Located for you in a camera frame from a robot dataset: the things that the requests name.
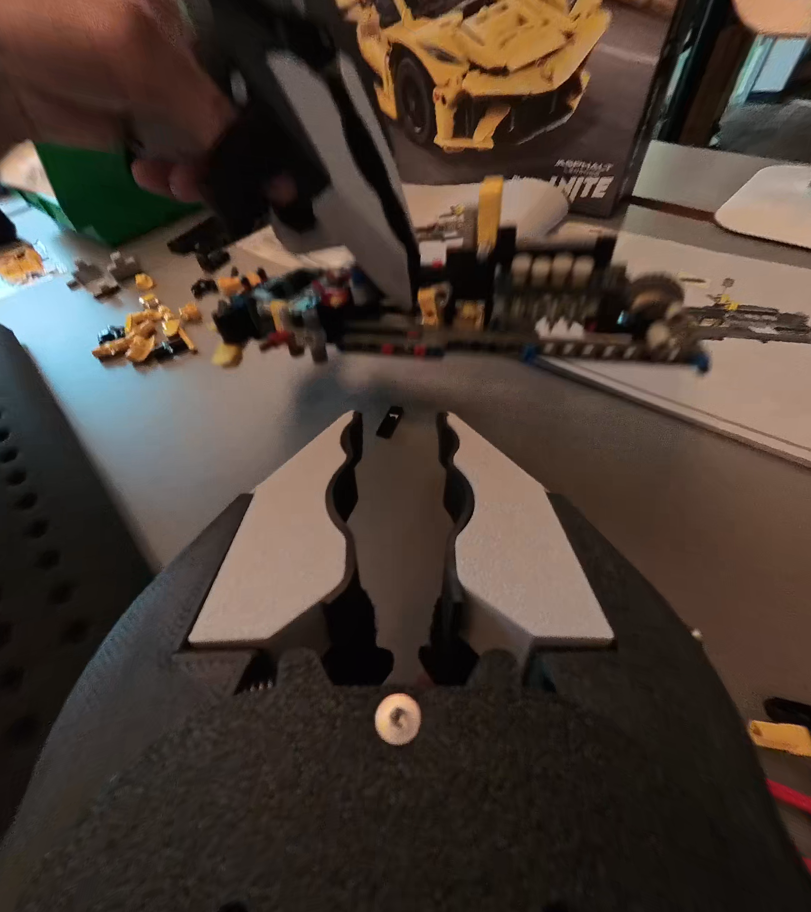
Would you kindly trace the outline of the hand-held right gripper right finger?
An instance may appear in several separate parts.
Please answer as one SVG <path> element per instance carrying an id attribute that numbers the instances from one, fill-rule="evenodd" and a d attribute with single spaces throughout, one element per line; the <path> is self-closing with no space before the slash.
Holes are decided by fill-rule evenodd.
<path id="1" fill-rule="evenodd" d="M 436 417 L 452 523 L 435 603 L 435 672 L 468 674 L 491 651 L 537 653 L 616 636 L 546 489 L 453 412 Z"/>

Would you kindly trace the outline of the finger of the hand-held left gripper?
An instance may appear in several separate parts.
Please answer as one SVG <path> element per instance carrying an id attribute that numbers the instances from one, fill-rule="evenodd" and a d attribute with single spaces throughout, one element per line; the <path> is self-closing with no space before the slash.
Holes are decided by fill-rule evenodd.
<path id="1" fill-rule="evenodd" d="M 299 233 L 296 243 L 303 250 L 345 247 L 391 304 L 413 305 L 416 267 L 408 267 L 404 248 L 359 165 L 366 131 L 345 91 L 337 56 L 329 72 L 320 74 L 296 55 L 269 55 L 272 75 L 329 180 L 312 198 L 316 227 Z"/>
<path id="2" fill-rule="evenodd" d="M 404 248 L 408 267 L 420 267 L 418 244 L 397 165 L 377 118 L 376 103 L 366 92 L 354 60 L 350 56 L 337 56 L 336 60 L 345 91 L 366 131 L 366 150 L 359 152 L 359 165 L 380 201 L 390 229 Z"/>

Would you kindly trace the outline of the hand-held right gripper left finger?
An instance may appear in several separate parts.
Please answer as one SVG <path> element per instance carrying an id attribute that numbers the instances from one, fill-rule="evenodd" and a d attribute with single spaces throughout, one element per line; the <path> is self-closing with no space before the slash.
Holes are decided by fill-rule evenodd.
<path id="1" fill-rule="evenodd" d="M 324 614 L 354 573 L 354 544 L 333 499 L 354 480 L 363 421 L 344 412 L 252 491 L 187 638 L 198 650 L 325 650 Z"/>

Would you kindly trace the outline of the lego car chassis assembly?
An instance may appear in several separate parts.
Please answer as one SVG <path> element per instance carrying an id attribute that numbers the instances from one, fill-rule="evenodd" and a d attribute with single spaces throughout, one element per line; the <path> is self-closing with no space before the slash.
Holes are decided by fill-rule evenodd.
<path id="1" fill-rule="evenodd" d="M 300 268 L 252 291 L 219 300 L 212 325 L 220 342 L 285 348 L 325 361 L 328 348 L 409 359 L 448 353 L 685 366 L 705 374 L 710 356 L 685 291 L 659 273 L 631 278 L 613 262 L 616 239 L 522 244 L 500 222 L 494 250 L 477 254 L 479 192 L 434 221 L 417 241 L 443 247 L 423 264 L 410 309 L 391 304 L 355 264 Z"/>

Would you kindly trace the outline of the long black lego beam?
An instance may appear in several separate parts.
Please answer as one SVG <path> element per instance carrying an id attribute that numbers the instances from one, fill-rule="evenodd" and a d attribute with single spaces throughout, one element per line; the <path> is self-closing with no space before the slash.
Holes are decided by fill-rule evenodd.
<path id="1" fill-rule="evenodd" d="M 174 256 L 193 257 L 202 272 L 211 274 L 230 262 L 233 238 L 217 216 L 209 216 L 166 242 Z"/>

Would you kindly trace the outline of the lego set box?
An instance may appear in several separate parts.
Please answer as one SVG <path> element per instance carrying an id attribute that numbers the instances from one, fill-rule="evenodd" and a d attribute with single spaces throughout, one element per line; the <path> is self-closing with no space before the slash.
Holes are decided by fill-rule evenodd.
<path id="1" fill-rule="evenodd" d="M 336 2 L 403 183 L 499 174 L 604 217 L 706 2 Z"/>

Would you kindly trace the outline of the pile of yellow lego pieces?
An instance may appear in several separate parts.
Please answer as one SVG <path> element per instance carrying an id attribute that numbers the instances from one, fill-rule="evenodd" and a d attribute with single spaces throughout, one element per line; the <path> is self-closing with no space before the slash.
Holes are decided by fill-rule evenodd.
<path id="1" fill-rule="evenodd" d="M 34 245 L 23 242 L 0 248 L 0 278 L 9 285 L 26 285 L 51 274 Z M 188 334 L 187 326 L 203 320 L 203 313 L 196 302 L 209 295 L 221 295 L 229 302 L 232 295 L 249 292 L 267 277 L 263 269 L 255 273 L 242 274 L 233 267 L 230 274 L 214 278 L 214 273 L 196 280 L 191 286 L 193 302 L 177 311 L 166 306 L 154 294 L 155 280 L 146 272 L 137 275 L 134 281 L 120 284 L 133 285 L 142 292 L 139 296 L 139 310 L 130 312 L 123 325 L 109 326 L 98 336 L 93 357 L 99 361 L 125 359 L 138 367 L 147 362 L 164 362 L 179 355 L 197 354 L 198 347 Z M 242 345 L 221 341 L 213 356 L 212 363 L 230 368 L 240 363 Z"/>

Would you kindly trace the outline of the open lego instruction booklet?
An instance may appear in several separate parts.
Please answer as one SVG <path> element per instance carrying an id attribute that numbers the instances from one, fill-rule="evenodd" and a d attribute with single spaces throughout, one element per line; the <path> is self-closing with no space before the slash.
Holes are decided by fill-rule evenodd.
<path id="1" fill-rule="evenodd" d="M 811 253 L 735 237 L 707 221 L 630 205 L 613 223 L 635 274 L 674 272 L 687 303 L 733 281 L 735 302 L 803 313 L 811 323 Z M 540 359 L 544 370 L 811 468 L 811 345 L 725 339 L 708 344 L 708 373 Z"/>

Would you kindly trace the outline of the person's left hand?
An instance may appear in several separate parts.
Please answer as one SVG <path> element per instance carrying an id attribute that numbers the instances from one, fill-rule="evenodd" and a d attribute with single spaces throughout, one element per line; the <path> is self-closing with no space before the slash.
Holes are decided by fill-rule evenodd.
<path id="1" fill-rule="evenodd" d="M 23 142 L 112 152 L 162 131 L 174 147 L 136 152 L 134 181 L 201 201 L 234 118 L 198 58 L 203 21 L 195 2 L 0 1 L 0 160 Z"/>

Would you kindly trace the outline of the green plastic bin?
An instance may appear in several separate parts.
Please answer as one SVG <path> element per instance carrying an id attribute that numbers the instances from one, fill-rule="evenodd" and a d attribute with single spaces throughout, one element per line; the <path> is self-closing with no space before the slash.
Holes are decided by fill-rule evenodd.
<path id="1" fill-rule="evenodd" d="M 0 161 L 0 184 L 59 228 L 110 247 L 200 211 L 142 190 L 124 152 L 23 142 Z"/>

